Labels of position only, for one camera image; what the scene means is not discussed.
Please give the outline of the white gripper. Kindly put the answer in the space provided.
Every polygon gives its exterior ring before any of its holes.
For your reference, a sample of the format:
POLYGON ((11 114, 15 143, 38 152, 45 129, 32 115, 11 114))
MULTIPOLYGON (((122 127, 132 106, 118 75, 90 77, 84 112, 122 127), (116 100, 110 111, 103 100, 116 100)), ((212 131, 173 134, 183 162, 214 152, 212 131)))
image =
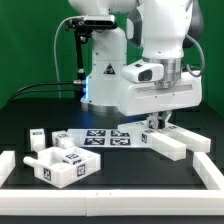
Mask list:
MULTIPOLYGON (((119 88, 117 107, 125 116, 163 112, 160 128, 166 127, 172 116, 169 110, 197 106, 202 100, 201 79, 184 73, 173 88, 156 89, 153 83, 134 84, 124 80, 119 88)), ((147 117, 147 126, 158 128, 155 115, 147 117)))

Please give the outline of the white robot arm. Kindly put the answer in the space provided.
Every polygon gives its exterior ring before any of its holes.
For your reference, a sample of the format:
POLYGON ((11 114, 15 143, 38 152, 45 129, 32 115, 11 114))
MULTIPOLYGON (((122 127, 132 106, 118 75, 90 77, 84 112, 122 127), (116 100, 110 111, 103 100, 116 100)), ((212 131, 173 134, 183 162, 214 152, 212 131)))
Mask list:
POLYGON ((183 64, 198 44, 203 19, 198 0, 68 0, 81 42, 92 43, 92 67, 81 105, 126 117, 147 114, 163 127, 172 111, 202 98, 203 70, 183 64))

